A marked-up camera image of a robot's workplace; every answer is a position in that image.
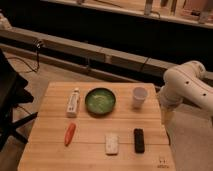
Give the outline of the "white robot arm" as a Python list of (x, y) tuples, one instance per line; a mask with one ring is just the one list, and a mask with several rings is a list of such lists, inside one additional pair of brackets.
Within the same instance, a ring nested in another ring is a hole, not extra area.
[(205, 72), (204, 65), (199, 61), (188, 61), (170, 67), (164, 72), (164, 85), (158, 92), (163, 125), (171, 120), (173, 110), (184, 98), (213, 116), (213, 87), (202, 81)]

